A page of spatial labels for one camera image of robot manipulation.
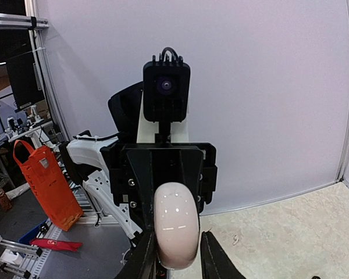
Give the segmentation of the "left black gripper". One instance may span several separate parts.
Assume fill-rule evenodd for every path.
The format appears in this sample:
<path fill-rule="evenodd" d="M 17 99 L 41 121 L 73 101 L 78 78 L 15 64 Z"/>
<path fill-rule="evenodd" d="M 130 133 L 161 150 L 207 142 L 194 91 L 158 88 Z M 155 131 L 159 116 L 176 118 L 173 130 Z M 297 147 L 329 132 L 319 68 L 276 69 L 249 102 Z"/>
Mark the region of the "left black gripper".
<path fill-rule="evenodd" d="M 184 184 L 198 213 L 216 190 L 216 148 L 206 142 L 114 143 L 101 149 L 115 205 L 129 204 L 130 217 L 143 230 L 154 228 L 154 194 L 164 183 Z"/>

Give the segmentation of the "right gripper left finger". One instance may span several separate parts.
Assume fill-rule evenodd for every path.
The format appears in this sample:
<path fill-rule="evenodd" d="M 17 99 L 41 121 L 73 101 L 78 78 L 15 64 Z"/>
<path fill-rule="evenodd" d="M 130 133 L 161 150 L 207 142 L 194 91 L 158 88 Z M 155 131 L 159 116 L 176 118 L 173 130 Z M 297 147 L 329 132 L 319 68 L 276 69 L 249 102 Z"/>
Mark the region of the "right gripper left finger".
<path fill-rule="evenodd" d="M 156 238 L 153 231 L 146 232 L 130 259 L 115 279 L 149 279 L 156 276 Z"/>

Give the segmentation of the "white round charging case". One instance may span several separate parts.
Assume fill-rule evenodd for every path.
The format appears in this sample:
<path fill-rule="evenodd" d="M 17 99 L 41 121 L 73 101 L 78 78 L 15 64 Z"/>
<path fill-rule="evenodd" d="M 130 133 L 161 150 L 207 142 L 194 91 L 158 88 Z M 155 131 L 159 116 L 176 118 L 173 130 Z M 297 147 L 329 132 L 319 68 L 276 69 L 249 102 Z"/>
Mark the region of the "white round charging case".
<path fill-rule="evenodd" d="M 200 224 L 190 190 L 181 183 L 164 183 L 154 195 L 154 229 L 163 267 L 182 270 L 192 265 L 198 251 Z"/>

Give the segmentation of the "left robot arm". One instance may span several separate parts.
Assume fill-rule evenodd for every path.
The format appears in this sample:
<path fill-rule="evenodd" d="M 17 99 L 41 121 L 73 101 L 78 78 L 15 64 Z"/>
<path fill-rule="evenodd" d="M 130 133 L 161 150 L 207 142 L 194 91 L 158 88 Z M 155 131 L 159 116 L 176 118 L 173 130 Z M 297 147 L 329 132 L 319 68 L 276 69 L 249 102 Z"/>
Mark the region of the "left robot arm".
<path fill-rule="evenodd" d="M 111 214 L 137 244 L 147 231 L 158 241 L 198 239 L 199 213 L 216 187 L 216 149 L 209 143 L 177 143 L 165 130 L 138 143 L 144 84 L 114 94 L 108 108 L 118 132 L 89 131 L 60 146 L 71 180 Z"/>

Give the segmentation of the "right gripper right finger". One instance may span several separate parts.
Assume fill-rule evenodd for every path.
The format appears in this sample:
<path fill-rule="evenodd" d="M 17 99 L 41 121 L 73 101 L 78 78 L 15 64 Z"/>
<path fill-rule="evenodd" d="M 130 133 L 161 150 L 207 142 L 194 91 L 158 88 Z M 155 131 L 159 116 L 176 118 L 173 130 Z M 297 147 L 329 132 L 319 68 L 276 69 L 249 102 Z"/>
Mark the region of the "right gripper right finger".
<path fill-rule="evenodd" d="M 201 234 L 200 254 L 203 279 L 245 279 L 210 231 Z"/>

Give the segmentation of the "white earbud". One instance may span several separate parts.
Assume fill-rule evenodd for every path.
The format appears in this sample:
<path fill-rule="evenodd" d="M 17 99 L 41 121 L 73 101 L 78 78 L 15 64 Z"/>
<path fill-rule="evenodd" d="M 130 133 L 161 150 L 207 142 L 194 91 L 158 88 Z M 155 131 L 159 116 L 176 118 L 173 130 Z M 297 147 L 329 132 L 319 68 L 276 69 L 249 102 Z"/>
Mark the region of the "white earbud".
<path fill-rule="evenodd" d="M 239 242 L 239 237 L 238 237 L 238 235 L 235 235 L 234 237 L 233 237 L 233 245 L 236 245 L 238 242 Z"/>

